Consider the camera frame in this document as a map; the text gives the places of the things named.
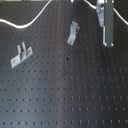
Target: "metal bracket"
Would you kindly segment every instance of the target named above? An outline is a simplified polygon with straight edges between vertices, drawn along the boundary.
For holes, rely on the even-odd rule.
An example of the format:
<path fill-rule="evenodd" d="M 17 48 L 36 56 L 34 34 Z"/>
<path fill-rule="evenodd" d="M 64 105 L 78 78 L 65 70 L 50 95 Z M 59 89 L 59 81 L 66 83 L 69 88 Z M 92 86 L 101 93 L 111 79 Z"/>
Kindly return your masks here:
<path fill-rule="evenodd" d="M 103 27 L 103 44 L 107 47 L 113 46 L 113 3 L 114 0 L 97 0 L 96 12 Z"/>
<path fill-rule="evenodd" d="M 78 26 L 78 23 L 72 21 L 72 24 L 70 26 L 70 36 L 69 36 L 68 41 L 67 41 L 68 44 L 73 46 L 79 30 L 80 30 L 80 27 Z"/>
<path fill-rule="evenodd" d="M 22 63 L 24 60 L 26 60 L 27 58 L 29 58 L 31 55 L 33 55 L 33 51 L 32 48 L 29 47 L 26 50 L 26 46 L 25 43 L 22 43 L 22 47 L 23 47 L 23 52 L 21 53 L 21 48 L 20 45 L 17 46 L 18 49 L 18 55 L 16 57 L 14 57 L 13 59 L 11 59 L 11 66 L 12 68 L 15 68 L 17 65 L 19 65 L 20 63 Z"/>

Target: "black perforated table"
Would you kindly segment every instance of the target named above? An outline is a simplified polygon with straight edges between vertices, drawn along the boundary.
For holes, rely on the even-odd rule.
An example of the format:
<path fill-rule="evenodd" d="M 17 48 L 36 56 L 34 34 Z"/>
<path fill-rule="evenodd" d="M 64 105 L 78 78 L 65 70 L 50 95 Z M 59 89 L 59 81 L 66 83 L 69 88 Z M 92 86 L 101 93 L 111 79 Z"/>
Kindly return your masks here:
<path fill-rule="evenodd" d="M 25 24 L 45 4 L 4 2 L 0 18 Z M 128 1 L 114 6 L 128 20 Z M 72 21 L 81 28 L 70 46 Z M 34 54 L 12 69 L 22 42 Z M 0 23 L 0 128 L 127 127 L 128 27 L 115 14 L 113 48 L 103 46 L 97 14 L 83 1 L 53 1 L 25 29 Z"/>

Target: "mounting hole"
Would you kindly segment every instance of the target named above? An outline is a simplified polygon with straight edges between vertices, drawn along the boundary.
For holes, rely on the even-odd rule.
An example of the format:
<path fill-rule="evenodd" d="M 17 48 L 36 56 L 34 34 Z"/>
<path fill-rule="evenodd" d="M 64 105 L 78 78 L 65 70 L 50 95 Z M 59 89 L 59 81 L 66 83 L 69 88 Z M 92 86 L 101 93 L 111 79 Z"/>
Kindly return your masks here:
<path fill-rule="evenodd" d="M 12 60 L 12 63 L 15 63 L 15 59 Z"/>

